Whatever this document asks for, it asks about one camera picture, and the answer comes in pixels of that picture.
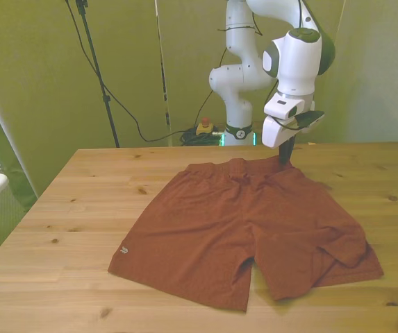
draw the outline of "wooden table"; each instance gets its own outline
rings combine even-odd
[[[0,333],[398,332],[398,144],[298,146],[293,162],[365,228],[385,277],[273,302],[253,270],[249,309],[220,311],[111,276],[142,210],[189,163],[249,148],[79,151],[0,248]]]

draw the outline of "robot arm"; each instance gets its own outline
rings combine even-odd
[[[263,68],[279,80],[278,92],[265,106],[263,143],[277,147],[308,132],[324,117],[315,111],[315,79],[334,60],[334,44],[315,20],[304,0],[247,0],[267,17],[281,18],[295,28],[274,40],[263,55]]]
[[[260,59],[252,13],[284,20],[294,29],[274,40]],[[263,143],[275,148],[308,131],[323,117],[313,102],[315,79],[334,60],[334,44],[317,23],[304,0],[228,0],[226,46],[239,56],[240,65],[214,69],[210,86],[225,102],[227,144],[252,142],[250,102],[239,93],[279,81],[278,92],[265,106]]]

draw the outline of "shorts waistband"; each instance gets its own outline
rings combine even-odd
[[[271,175],[285,170],[294,169],[291,163],[282,165],[279,157],[274,156],[264,160],[246,161],[242,158],[235,158],[222,164],[204,163],[191,164],[186,171],[201,173],[223,173],[228,176],[243,175]]]

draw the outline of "yellow-green wall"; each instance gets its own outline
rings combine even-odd
[[[346,0],[317,142],[398,142],[398,1]]]
[[[154,0],[88,3],[105,82],[147,137],[166,135]],[[122,146],[144,146],[132,119],[111,105]],[[64,0],[0,0],[0,120],[38,194],[76,149],[114,146],[99,82]]]

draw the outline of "red shorts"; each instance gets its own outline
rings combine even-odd
[[[277,157],[190,165],[142,213],[109,272],[246,311],[253,262],[275,300],[383,275],[361,226]]]

